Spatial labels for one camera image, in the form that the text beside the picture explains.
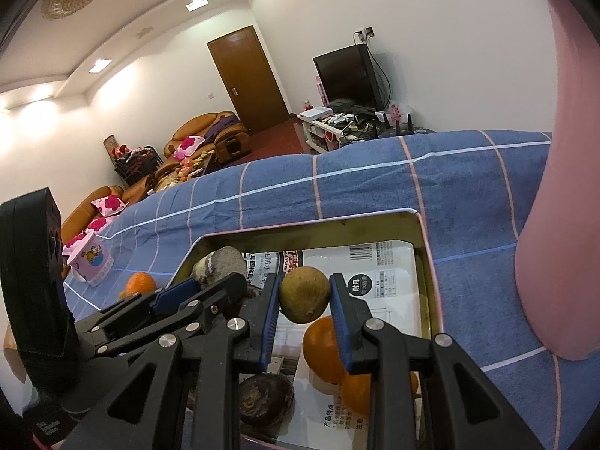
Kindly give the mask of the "small yellow-green lime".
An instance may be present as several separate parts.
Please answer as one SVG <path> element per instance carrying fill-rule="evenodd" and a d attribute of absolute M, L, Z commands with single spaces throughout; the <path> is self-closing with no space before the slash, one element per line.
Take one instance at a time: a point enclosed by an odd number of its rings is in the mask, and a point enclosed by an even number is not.
<path fill-rule="evenodd" d="M 311 323 L 323 315 L 331 292 L 330 281 L 320 270 L 297 267 L 280 284 L 280 310 L 296 324 Z"/>

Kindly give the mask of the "pink cartoon mug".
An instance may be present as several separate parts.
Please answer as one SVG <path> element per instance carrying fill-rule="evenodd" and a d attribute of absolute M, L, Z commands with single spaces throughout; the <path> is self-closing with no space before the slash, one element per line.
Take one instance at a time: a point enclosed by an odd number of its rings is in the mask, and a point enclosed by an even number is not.
<path fill-rule="evenodd" d="M 114 259 L 95 232 L 88 232 L 73 248 L 67 265 L 83 280 L 96 287 L 107 276 Z"/>

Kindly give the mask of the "orange tangerine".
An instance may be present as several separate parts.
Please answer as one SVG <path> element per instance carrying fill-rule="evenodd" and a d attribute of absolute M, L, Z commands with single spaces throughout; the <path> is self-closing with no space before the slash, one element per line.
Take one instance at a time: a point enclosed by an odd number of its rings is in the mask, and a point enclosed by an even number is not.
<path fill-rule="evenodd" d="M 302 351 L 308 367 L 323 382 L 342 382 L 346 369 L 340 359 L 332 317 L 321 317 L 306 329 Z"/>
<path fill-rule="evenodd" d="M 360 417 L 368 417 L 371 403 L 371 375 L 344 375 L 340 383 L 340 398 L 352 413 Z"/>
<path fill-rule="evenodd" d="M 138 271 L 131 274 L 126 282 L 123 296 L 131 297 L 136 294 L 151 293 L 157 288 L 157 284 L 153 277 L 147 272 Z"/>

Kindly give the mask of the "pink electric kettle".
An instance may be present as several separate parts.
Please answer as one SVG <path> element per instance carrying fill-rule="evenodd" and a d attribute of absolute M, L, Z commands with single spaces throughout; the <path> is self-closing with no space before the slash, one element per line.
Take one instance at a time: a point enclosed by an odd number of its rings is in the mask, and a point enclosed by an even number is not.
<path fill-rule="evenodd" d="M 599 42 L 570 0 L 547 0 L 557 109 L 514 275 L 541 344 L 578 361 L 599 350 Z"/>

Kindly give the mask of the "white tv stand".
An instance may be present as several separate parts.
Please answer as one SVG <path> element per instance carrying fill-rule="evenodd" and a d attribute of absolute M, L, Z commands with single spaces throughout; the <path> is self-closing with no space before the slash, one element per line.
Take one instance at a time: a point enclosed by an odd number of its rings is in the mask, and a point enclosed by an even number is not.
<path fill-rule="evenodd" d="M 297 115 L 306 145 L 312 153 L 332 152 L 346 145 L 379 138 L 433 133 L 413 121 L 412 109 L 392 105 L 387 111 L 352 108 L 335 112 L 315 107 Z"/>

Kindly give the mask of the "orange tangerine under gripper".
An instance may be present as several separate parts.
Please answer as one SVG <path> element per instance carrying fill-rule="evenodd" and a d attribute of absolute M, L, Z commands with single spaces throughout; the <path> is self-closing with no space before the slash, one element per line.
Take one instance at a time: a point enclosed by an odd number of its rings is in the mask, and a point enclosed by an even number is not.
<path fill-rule="evenodd" d="M 360 417 L 368 417 L 371 403 L 371 375 L 344 375 L 340 383 L 340 398 L 352 413 Z"/>

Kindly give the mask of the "black storage rack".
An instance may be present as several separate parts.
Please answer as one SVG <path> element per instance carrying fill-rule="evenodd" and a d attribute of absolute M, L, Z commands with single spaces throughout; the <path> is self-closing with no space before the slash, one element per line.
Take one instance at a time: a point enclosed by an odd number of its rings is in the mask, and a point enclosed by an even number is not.
<path fill-rule="evenodd" d="M 163 160 L 151 146 L 129 148 L 119 144 L 113 135 L 104 140 L 109 159 L 117 175 L 127 186 L 157 172 Z"/>

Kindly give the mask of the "brown leather sofa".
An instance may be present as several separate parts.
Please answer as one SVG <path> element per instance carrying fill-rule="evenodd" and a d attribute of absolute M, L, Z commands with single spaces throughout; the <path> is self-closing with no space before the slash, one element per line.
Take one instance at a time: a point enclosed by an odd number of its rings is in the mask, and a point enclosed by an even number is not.
<path fill-rule="evenodd" d="M 83 201 L 62 222 L 61 238 L 66 243 L 76 235 L 83 232 L 86 227 L 96 218 L 100 212 L 93 205 L 94 200 L 99 200 L 111 194 L 117 195 L 126 205 L 133 205 L 147 198 L 147 193 L 157 184 L 153 175 L 147 175 L 137 181 L 133 186 L 122 188 L 121 186 L 103 186 L 97 188 L 87 195 Z"/>

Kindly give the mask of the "black flat television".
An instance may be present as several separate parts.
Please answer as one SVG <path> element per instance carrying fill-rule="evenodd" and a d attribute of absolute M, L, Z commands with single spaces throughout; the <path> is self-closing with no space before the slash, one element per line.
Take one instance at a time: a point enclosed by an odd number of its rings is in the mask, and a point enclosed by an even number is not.
<path fill-rule="evenodd" d="M 336 111 L 354 107 L 382 111 L 383 92 L 366 44 L 356 44 L 313 58 L 328 104 Z"/>

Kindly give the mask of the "cluttered coffee table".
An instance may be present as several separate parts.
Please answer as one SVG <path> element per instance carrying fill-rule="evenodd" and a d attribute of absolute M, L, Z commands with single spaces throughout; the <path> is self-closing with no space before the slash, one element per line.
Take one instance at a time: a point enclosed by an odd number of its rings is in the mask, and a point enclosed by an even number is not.
<path fill-rule="evenodd" d="M 192 179 L 202 177 L 214 171 L 217 165 L 218 161 L 213 150 L 202 152 L 195 159 L 191 157 L 186 157 L 182 160 L 169 159 L 167 163 L 160 166 L 157 172 L 154 173 L 156 185 L 154 185 L 153 191 L 164 191 Z"/>

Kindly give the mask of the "pink floral cushion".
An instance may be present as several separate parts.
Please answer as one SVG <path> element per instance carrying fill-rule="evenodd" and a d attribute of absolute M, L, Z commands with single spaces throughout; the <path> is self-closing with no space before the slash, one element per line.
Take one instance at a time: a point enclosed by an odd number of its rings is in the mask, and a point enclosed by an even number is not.
<path fill-rule="evenodd" d="M 190 158 L 204 142 L 206 142 L 206 140 L 201 136 L 187 136 L 177 146 L 173 152 L 173 156 L 177 161 L 183 161 L 183 159 Z"/>

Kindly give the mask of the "brown wooden door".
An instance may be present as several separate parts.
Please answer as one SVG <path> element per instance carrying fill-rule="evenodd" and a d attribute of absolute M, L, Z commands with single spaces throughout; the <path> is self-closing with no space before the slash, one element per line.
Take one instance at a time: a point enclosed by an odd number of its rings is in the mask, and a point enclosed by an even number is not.
<path fill-rule="evenodd" d="M 251 135 L 289 118 L 288 108 L 253 25 L 207 43 L 241 122 Z"/>

